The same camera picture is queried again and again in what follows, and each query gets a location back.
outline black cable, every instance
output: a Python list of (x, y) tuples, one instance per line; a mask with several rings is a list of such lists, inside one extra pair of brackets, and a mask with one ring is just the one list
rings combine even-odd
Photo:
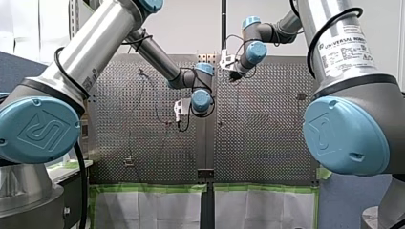
[[(249, 40), (244, 41), (244, 42), (242, 43), (242, 45), (239, 47), (239, 49), (236, 51), (236, 54), (235, 54), (235, 61), (234, 61), (234, 62), (231, 62), (231, 63), (229, 63), (229, 64), (227, 64), (227, 65), (226, 65), (227, 67), (230, 66), (230, 65), (233, 65), (233, 64), (236, 64), (236, 63), (239, 62), (239, 60), (236, 59), (236, 57), (238, 56), (238, 54), (239, 54), (239, 52), (241, 51), (242, 47), (243, 47), (247, 42), (251, 42), (251, 41), (261, 41), (261, 40), (260, 40), (260, 39), (249, 39)], [(254, 72), (253, 72), (253, 75), (251, 75), (251, 76), (245, 76), (245, 74), (242, 74), (242, 73), (239, 73), (239, 72), (238, 72), (238, 74), (242, 75), (243, 78), (252, 78), (252, 77), (256, 74), (256, 66), (255, 66), (254, 68), (255, 68), (255, 70), (254, 70)]]
[(146, 40), (148, 38), (152, 38), (152, 37), (153, 37), (153, 35), (147, 35), (147, 36), (144, 36), (144, 37), (142, 37), (142, 38), (140, 38), (138, 40), (135, 40), (135, 41), (121, 43), (121, 45), (136, 45), (137, 43), (142, 42), (142, 41), (144, 41), (144, 40)]
[(83, 153), (81, 152), (78, 142), (75, 144), (75, 153), (77, 157), (78, 167), (80, 169), (80, 178), (81, 178), (81, 218), (79, 229), (86, 228), (87, 220), (87, 176), (86, 176), (86, 165), (84, 164)]
[(291, 5), (291, 10), (294, 12), (294, 14), (300, 18), (300, 13), (298, 10), (295, 8), (294, 0), (289, 0), (289, 4)]
[(178, 122), (178, 129), (179, 132), (186, 132), (188, 130), (188, 127), (190, 126), (190, 113), (191, 113), (191, 102), (190, 105), (188, 106), (188, 116), (187, 116), (187, 126), (185, 127), (185, 129), (181, 128), (180, 122)]
[(63, 69), (63, 66), (60, 64), (59, 61), (59, 53), (62, 52), (64, 49), (64, 47), (60, 47), (59, 49), (57, 49), (54, 52), (54, 63), (56, 64), (57, 68), (59, 69), (59, 71), (66, 77), (69, 79), (69, 81), (71, 81), (71, 83), (73, 85), (75, 85), (85, 96), (85, 99), (88, 99), (90, 97), (89, 93), (87, 93), (87, 91), (80, 85), (78, 84), (74, 79), (72, 79), (68, 73), (66, 73), (65, 69)]
[(151, 77), (150, 77), (149, 75), (145, 74), (142, 69), (139, 69), (139, 75), (145, 77), (146, 80), (149, 82), (150, 86), (152, 87), (153, 96), (154, 96), (154, 98), (155, 98), (154, 107), (155, 107), (155, 117), (156, 117), (156, 120), (157, 120), (158, 122), (160, 122), (160, 123), (166, 123), (165, 121), (161, 120), (160, 117), (159, 117), (158, 105), (157, 105), (157, 104), (158, 104), (158, 95), (157, 95), (157, 92), (156, 92), (155, 84), (153, 83)]
[(316, 48), (316, 44), (318, 44), (319, 39), (321, 36), (324, 34), (325, 31), (327, 31), (335, 22), (337, 22), (340, 18), (345, 16), (348, 13), (351, 12), (358, 12), (357, 17), (361, 17), (363, 14), (363, 9), (361, 8), (350, 8), (347, 10), (343, 10), (340, 13), (334, 15), (331, 19), (325, 23), (325, 25), (313, 36), (312, 41), (310, 42), (309, 48), (308, 48), (308, 55), (307, 55), (307, 65), (309, 69), (309, 73), (312, 75), (313, 78), (315, 78), (315, 72), (313, 71), (312, 68), (312, 56), (313, 52)]
[(390, 227), (390, 229), (400, 229), (405, 226), (405, 219), (399, 221), (396, 225)]
[(226, 48), (226, 42), (227, 42), (227, 40), (229, 40), (229, 38), (231, 38), (231, 37), (235, 37), (235, 38), (238, 38), (238, 39), (244, 41), (244, 39), (243, 39), (242, 37), (240, 37), (240, 36), (238, 36), (238, 35), (235, 35), (235, 34), (230, 34), (230, 35), (225, 39), (225, 41), (224, 41), (223, 49)]

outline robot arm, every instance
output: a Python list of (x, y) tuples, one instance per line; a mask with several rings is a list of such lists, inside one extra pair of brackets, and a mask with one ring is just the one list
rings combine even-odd
[[(122, 41), (139, 39), (143, 22), (161, 7), (162, 0), (103, 1), (63, 52), (55, 54), (55, 62), (40, 76), (26, 78), (0, 104), (0, 158), (41, 164), (69, 152), (79, 137), (83, 100)], [(135, 45), (172, 88), (193, 88), (196, 115), (207, 113), (212, 66), (181, 70), (153, 39)]]
[(265, 58), (263, 42), (290, 43), (302, 24), (309, 71), (319, 85), (305, 113), (304, 136), (312, 155), (338, 174), (404, 173), (404, 100), (396, 79), (373, 62), (358, 21), (362, 10), (349, 0), (297, 1), (297, 9), (301, 19), (290, 12), (279, 26), (247, 18), (245, 53), (232, 66), (236, 57), (223, 51), (222, 68), (241, 78)]
[(191, 100), (184, 99), (176, 102), (176, 121), (180, 121), (179, 115), (188, 114), (188, 105), (190, 102), (190, 109), (192, 109), (190, 112), (196, 116), (207, 115), (211, 104), (214, 102), (211, 96), (214, 67), (207, 63), (198, 63), (194, 69), (179, 68), (144, 29), (131, 32), (127, 40), (131, 43), (144, 37), (149, 38), (144, 39), (139, 44), (133, 44), (133, 47), (167, 79), (168, 87), (172, 89), (191, 88), (193, 91)]
[(276, 24), (262, 23), (257, 16), (250, 16), (243, 25), (244, 53), (239, 60), (223, 50), (221, 66), (230, 71), (232, 80), (239, 80), (263, 61), (267, 55), (265, 43), (290, 44), (302, 28), (301, 20), (290, 11)]

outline metal pegboard wall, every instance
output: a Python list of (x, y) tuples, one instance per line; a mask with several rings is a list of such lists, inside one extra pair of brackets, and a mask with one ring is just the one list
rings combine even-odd
[[(175, 57), (181, 67), (191, 67), (197, 60)], [(150, 76), (153, 86), (139, 69)], [(95, 88), (89, 103), (90, 135), (96, 135), (89, 140), (89, 148), (96, 149), (92, 183), (197, 182), (195, 120), (191, 117), (188, 131), (180, 133), (173, 111), (174, 102), (190, 96), (189, 90), (168, 89), (154, 68), (132, 54), (115, 57)]]
[(268, 57), (236, 83), (217, 76), (216, 182), (313, 185), (318, 165), (302, 134), (313, 92), (305, 58)]

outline metal pole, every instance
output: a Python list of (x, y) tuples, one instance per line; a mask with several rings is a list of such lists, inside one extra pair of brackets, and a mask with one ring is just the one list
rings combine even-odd
[(226, 39), (226, 0), (223, 0), (223, 13), (222, 13), (222, 36), (221, 36), (221, 44), (222, 44), (222, 49), (226, 48), (226, 43), (225, 43), (225, 39)]

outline label sticker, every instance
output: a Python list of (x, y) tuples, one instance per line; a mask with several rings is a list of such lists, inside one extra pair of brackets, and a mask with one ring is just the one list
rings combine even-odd
[(84, 80), (82, 86), (83, 88), (88, 92), (93, 88), (93, 85), (95, 85), (97, 79), (99, 77), (99, 74), (96, 69), (93, 69), (93, 75), (86, 77)]
[(375, 67), (367, 41), (359, 26), (345, 26), (345, 34), (321, 41), (318, 50), (326, 76), (336, 77), (355, 67)]

